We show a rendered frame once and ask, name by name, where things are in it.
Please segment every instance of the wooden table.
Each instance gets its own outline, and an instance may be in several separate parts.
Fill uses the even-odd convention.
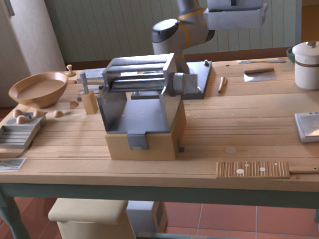
[[[276,80],[244,82],[244,68],[270,65]],[[228,82],[219,94],[222,76]],[[59,102],[45,109],[47,124],[31,148],[0,149],[0,158],[27,157],[18,172],[0,174],[5,221],[9,212],[19,221],[13,196],[319,208],[316,174],[292,175],[290,180],[215,176],[218,161],[286,160],[290,166],[319,166],[319,143],[301,143],[294,120],[295,113],[319,111],[319,91],[295,85],[294,64],[288,59],[276,64],[214,62],[205,99],[184,101],[185,152],[175,161],[111,160],[99,112],[86,115],[81,102],[75,109],[69,106],[80,89],[81,84],[68,85]],[[54,118],[56,109],[64,116]],[[229,153],[230,147],[236,152]],[[15,238],[25,238],[21,224],[11,223]]]

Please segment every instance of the egg tray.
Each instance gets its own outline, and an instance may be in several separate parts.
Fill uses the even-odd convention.
[[[16,119],[11,117],[0,128],[0,148],[27,149],[41,126],[46,124],[45,114],[34,118],[32,112],[23,112],[28,120],[24,124],[17,124]]]

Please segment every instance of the ceramic jar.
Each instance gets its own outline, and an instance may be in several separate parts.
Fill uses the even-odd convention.
[[[319,42],[308,41],[293,48],[296,56],[296,85],[304,90],[319,90]]]

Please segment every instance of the green paneled wall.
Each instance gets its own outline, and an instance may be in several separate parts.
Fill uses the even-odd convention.
[[[261,29],[218,30],[184,54],[294,46],[301,39],[301,0],[264,0]],[[65,62],[153,54],[152,27],[177,18],[175,0],[45,0]],[[207,8],[207,0],[199,0]]]

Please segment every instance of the green bowl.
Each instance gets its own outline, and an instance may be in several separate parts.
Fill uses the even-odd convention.
[[[287,56],[292,63],[295,63],[295,55],[292,47],[287,50]]]

